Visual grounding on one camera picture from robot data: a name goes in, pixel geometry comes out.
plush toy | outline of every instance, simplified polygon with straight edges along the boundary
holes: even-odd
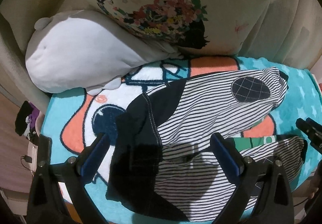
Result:
[[[58,13],[39,19],[34,27],[26,67],[45,92],[82,87],[94,96],[118,88],[121,77],[133,68],[179,56],[168,43],[141,40],[96,11]]]

cartoon character print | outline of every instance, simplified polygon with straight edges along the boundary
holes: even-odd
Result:
[[[113,6],[112,0],[96,2],[105,14],[136,36],[194,49],[201,49],[209,42],[204,37],[203,21],[208,21],[206,6],[200,0],[154,0],[153,4],[143,5],[132,13]]]
[[[95,182],[97,177],[101,177],[107,183],[117,138],[115,118],[124,113],[128,105],[137,96],[168,81],[233,70],[239,70],[237,61],[234,58],[219,56],[196,59],[167,59],[139,67],[122,79],[122,84],[118,89],[103,90],[95,97],[84,92],[83,104],[61,132],[61,142],[66,149],[79,154],[85,146],[91,145],[99,132],[108,133],[110,149],[93,180]],[[274,134],[274,120],[271,115],[267,115],[252,128],[234,137],[260,138]]]

flower print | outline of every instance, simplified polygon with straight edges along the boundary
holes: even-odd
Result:
[[[169,28],[166,25],[161,25],[160,30],[162,32],[167,32],[169,30]]]
[[[152,27],[152,28],[154,28],[154,27],[156,27],[156,26],[157,26],[157,24],[155,24],[154,22],[149,22],[148,24],[149,24],[149,26],[150,26],[150,27]]]
[[[167,22],[168,22],[169,24],[172,24],[172,23],[174,23],[174,20],[173,20],[173,18],[170,18],[170,19],[168,19],[168,20],[167,20]]]
[[[104,7],[106,2],[113,4],[112,0],[97,0],[102,11],[111,16]],[[129,13],[113,7],[115,16],[112,17],[136,36],[159,38],[178,46],[200,49],[207,44],[203,25],[203,21],[207,21],[205,8],[200,0],[154,0],[152,4]]]
[[[175,11],[174,7],[168,8],[167,16],[168,18],[175,17],[177,15],[177,12]]]
[[[144,19],[146,17],[146,14],[144,13],[143,10],[140,11],[134,11],[134,19],[139,20],[139,19]]]

white star print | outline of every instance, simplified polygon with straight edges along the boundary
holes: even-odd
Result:
[[[312,114],[316,117],[317,116],[317,111],[315,110],[314,106],[311,106],[311,107],[312,107]]]
[[[304,93],[304,91],[303,91],[303,88],[302,88],[301,86],[299,86],[298,88],[300,89],[300,93],[301,93],[301,95],[302,95],[302,98],[304,98],[305,93]]]
[[[263,64],[263,62],[259,59],[253,59],[253,66],[254,68],[258,69],[265,69],[266,66]]]
[[[317,94],[315,93],[315,89],[314,88],[312,88],[312,95],[313,95],[313,97],[315,97]]]
[[[298,73],[298,75],[303,79],[304,78],[304,75],[303,75],[303,72],[302,72],[302,70],[297,70],[297,73]]]
[[[299,118],[303,118],[306,119],[307,115],[305,113],[305,111],[303,110],[303,108],[297,108],[297,115],[299,116]]]
[[[289,69],[285,66],[282,65],[281,69],[288,75],[289,74]]]
[[[276,110],[274,110],[274,120],[276,124],[276,133],[280,133],[280,125],[283,123],[283,120],[280,117],[280,113]]]
[[[311,159],[309,159],[307,162],[305,162],[304,164],[304,175],[307,175],[310,172],[310,168],[311,168]]]

cable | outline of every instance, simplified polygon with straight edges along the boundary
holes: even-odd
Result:
[[[20,157],[21,165],[22,165],[25,169],[30,170],[30,171],[32,171],[33,173],[35,173],[32,169],[27,168],[25,165],[23,165],[23,164],[22,164],[22,159],[24,159],[24,158],[25,158],[24,156],[21,156],[21,157]]]
[[[300,203],[298,203],[298,204],[296,204],[296,205],[294,205],[294,207],[296,207],[296,206],[298,206],[298,205],[301,205],[303,202],[306,202],[308,200],[308,198],[306,198],[305,200],[303,200],[302,202],[300,202]]]

